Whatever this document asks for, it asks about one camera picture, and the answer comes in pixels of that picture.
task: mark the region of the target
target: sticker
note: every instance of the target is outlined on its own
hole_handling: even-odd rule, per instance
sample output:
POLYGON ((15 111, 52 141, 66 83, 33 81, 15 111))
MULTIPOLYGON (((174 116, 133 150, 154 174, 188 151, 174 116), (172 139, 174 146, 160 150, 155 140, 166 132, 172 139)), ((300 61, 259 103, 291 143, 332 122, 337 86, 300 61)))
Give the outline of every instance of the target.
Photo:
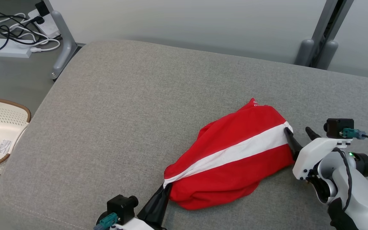
POLYGON ((12 141, 10 140, 2 140, 1 144, 0 144, 0 154, 7 154, 9 147, 11 146, 12 141))

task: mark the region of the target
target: gray fabric surface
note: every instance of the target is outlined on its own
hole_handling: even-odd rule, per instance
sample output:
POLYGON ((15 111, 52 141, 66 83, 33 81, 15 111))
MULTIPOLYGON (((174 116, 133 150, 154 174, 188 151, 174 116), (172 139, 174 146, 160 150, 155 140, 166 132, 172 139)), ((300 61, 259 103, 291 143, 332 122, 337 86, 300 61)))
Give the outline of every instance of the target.
MULTIPOLYGON (((91 230, 118 194, 140 211, 164 169, 205 124, 252 97, 276 108, 302 144, 305 126, 354 118, 368 131, 368 78, 135 41, 94 42, 48 93, 0 179, 0 209, 20 230, 91 230)), ((350 147, 368 153, 368 140, 350 147)), ((327 207, 292 168, 233 203, 186 211, 170 202, 169 230, 333 229, 327 207)))

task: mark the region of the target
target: gray table leg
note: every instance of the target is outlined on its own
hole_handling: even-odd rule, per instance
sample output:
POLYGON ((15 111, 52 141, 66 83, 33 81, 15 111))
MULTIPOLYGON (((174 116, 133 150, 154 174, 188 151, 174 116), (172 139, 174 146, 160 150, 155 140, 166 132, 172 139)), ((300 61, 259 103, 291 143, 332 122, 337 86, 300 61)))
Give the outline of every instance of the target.
POLYGON ((63 38, 62 52, 57 58, 51 73, 51 79, 56 79, 70 61, 70 58, 72 58, 73 53, 76 51, 77 45, 62 15, 56 10, 53 10, 51 15, 63 38))
POLYGON ((323 11, 319 17, 316 28, 313 32, 311 39, 305 39, 302 41, 298 51, 298 55, 295 59, 295 65, 310 66, 312 59, 319 47, 320 41, 323 39, 323 34, 329 23, 330 17, 333 14, 333 10, 336 7, 337 0, 326 0, 323 11))
POLYGON ((333 59, 334 53, 338 48, 339 44, 336 41, 328 41, 322 49, 321 55, 317 61, 316 68, 321 70, 327 70, 333 59))

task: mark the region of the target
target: gray floor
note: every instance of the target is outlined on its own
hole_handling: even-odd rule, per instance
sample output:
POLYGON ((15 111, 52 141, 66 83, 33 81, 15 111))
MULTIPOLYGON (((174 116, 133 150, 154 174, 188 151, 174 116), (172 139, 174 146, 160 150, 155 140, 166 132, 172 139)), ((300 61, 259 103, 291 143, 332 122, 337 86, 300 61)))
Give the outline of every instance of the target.
MULTIPOLYGON (((0 0, 0 12, 28 13, 39 0, 0 0)), ((30 58, 0 57, 0 98, 25 105, 32 114, 53 85, 48 78, 61 49, 34 53, 30 58)), ((11 230, 0 215, 0 229, 11 230)))

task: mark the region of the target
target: power strip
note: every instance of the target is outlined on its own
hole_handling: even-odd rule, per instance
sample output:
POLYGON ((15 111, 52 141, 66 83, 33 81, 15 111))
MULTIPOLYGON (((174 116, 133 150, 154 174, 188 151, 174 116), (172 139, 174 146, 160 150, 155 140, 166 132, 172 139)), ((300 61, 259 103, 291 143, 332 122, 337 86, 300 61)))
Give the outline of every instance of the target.
MULTIPOLYGON (((19 40, 26 43, 32 43, 32 40, 19 40)), ((6 39, 0 38, 0 48, 5 44, 6 39)), ((19 57, 29 58, 31 56, 31 45, 24 45, 12 40, 8 40, 8 43, 4 48, 0 50, 0 57, 19 57)))
MULTIPOLYGON (((37 16, 39 16, 39 12, 37 9, 32 10, 28 13, 28 16, 30 19, 33 19, 37 16)), ((48 38, 54 38, 56 36, 60 35, 59 29, 57 28, 54 19, 52 18, 52 15, 49 13, 42 17, 45 22, 42 24, 35 23, 36 26, 41 29, 41 31, 44 33, 44 35, 48 36, 48 38)))

